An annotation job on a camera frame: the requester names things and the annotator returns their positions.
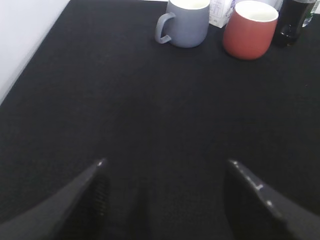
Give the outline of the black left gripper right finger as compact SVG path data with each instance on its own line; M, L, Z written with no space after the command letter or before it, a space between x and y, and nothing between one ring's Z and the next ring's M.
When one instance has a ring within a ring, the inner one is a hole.
M286 198L241 162L226 162L226 218L236 240L318 240L320 217Z

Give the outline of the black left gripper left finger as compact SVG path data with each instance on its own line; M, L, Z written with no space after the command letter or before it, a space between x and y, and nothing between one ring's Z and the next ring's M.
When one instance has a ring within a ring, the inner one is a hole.
M91 165L57 193L0 225L2 240L100 240L109 201L108 160Z

